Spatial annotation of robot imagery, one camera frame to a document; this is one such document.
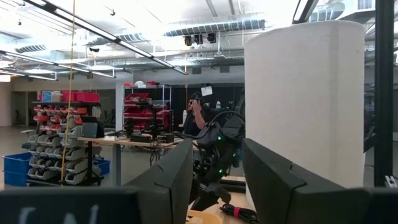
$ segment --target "pillar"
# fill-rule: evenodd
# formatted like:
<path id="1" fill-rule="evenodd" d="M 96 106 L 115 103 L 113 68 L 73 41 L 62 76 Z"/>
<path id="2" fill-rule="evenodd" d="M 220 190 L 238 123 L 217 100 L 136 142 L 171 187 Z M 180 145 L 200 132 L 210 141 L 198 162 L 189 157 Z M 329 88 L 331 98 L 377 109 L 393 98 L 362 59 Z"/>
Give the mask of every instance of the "pillar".
<path id="1" fill-rule="evenodd" d="M 11 124 L 11 82 L 0 82 L 0 127 Z"/>
<path id="2" fill-rule="evenodd" d="M 275 29 L 244 47 L 246 137 L 343 187 L 363 185 L 364 28 Z"/>

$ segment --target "blue storage bin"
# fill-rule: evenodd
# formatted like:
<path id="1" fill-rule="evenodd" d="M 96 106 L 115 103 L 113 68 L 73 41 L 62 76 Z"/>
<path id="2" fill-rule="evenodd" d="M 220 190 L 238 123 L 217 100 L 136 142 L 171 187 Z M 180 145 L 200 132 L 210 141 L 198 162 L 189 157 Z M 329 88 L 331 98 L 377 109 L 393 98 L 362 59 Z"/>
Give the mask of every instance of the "blue storage bin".
<path id="1" fill-rule="evenodd" d="M 93 164 L 101 168 L 101 173 L 99 173 L 99 175 L 103 176 L 109 173 L 111 161 L 107 161 L 106 159 L 93 159 Z"/>
<path id="2" fill-rule="evenodd" d="M 26 175 L 30 168 L 29 167 L 30 157 L 32 157 L 32 154 L 30 152 L 3 156 L 4 171 Z"/>
<path id="3" fill-rule="evenodd" d="M 18 174 L 15 172 L 7 172 L 4 171 L 4 184 L 26 187 L 26 178 L 28 177 L 27 173 Z"/>

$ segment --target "exposed ceiling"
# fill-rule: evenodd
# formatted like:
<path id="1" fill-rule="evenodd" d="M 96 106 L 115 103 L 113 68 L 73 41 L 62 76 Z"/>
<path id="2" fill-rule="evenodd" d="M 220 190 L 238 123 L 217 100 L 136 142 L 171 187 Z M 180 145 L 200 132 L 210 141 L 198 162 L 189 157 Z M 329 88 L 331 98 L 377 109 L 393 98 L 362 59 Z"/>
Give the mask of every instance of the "exposed ceiling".
<path id="1" fill-rule="evenodd" d="M 242 65 L 243 44 L 269 29 L 289 26 L 298 1 L 76 0 L 75 14 L 172 65 L 213 67 Z M 49 2 L 73 12 L 72 0 Z M 309 22 L 343 19 L 360 22 L 366 30 L 372 29 L 373 2 L 319 0 Z M 209 33 L 213 33 L 215 25 L 212 24 L 222 23 L 223 27 L 216 27 L 221 31 L 220 38 L 216 37 L 216 43 L 209 43 L 206 38 Z M 0 50 L 70 63 L 72 32 L 70 22 L 31 6 L 23 0 L 0 0 L 0 43 L 4 43 Z M 186 46 L 184 35 L 187 32 L 190 35 L 203 34 L 203 44 Z M 372 34 L 366 36 L 370 41 L 372 37 Z M 89 47 L 99 49 L 99 52 L 92 52 Z M 131 51 L 107 42 L 80 27 L 75 28 L 73 51 L 73 63 L 77 63 L 77 67 L 110 65 L 129 70 L 162 68 L 151 60 L 138 58 Z M 367 53 L 368 60 L 370 57 L 372 52 Z M 19 70 L 55 69 L 12 57 L 2 56 L 1 60 L 11 63 Z"/>

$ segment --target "man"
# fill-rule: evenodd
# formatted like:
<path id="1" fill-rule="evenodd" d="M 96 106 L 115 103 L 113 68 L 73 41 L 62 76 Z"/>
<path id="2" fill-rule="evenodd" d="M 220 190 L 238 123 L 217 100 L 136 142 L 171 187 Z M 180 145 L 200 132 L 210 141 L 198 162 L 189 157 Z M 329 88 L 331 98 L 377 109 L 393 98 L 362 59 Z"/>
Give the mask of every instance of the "man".
<path id="1" fill-rule="evenodd" d="M 194 93 L 188 102 L 188 114 L 184 122 L 184 134 L 197 136 L 205 128 L 205 124 L 210 122 L 215 116 L 216 111 L 207 106 L 202 106 L 202 96 L 199 92 Z"/>

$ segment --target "concrete floor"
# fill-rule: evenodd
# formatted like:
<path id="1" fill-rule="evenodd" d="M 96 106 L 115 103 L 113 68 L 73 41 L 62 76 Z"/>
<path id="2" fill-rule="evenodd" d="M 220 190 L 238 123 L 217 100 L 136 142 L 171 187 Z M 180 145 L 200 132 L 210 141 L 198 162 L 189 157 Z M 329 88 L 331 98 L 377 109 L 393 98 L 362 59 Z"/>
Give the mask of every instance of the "concrete floor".
<path id="1" fill-rule="evenodd" d="M 11 154 L 17 154 L 25 152 L 21 149 L 21 145 L 27 141 L 27 136 L 21 134 L 25 127 L 13 127 L 13 128 L 0 128 L 0 156 L 7 156 Z M 367 165 L 373 165 L 373 149 L 366 153 Z M 103 146 L 101 153 L 105 159 L 112 161 L 112 147 Z M 148 152 L 133 151 L 125 149 L 122 152 L 122 184 L 129 182 L 139 174 L 143 173 L 149 168 L 149 157 Z M 4 167 L 4 160 L 0 159 L 0 167 Z M 242 176 L 242 166 L 233 169 L 231 175 Z M 398 176 L 398 142 L 394 143 L 394 175 Z M 365 166 L 364 172 L 364 185 L 367 187 L 373 186 L 373 168 L 371 166 Z M 111 176 L 107 175 L 103 180 L 101 186 L 111 186 Z M 4 176 L 0 175 L 0 190 L 7 188 L 4 186 Z"/>

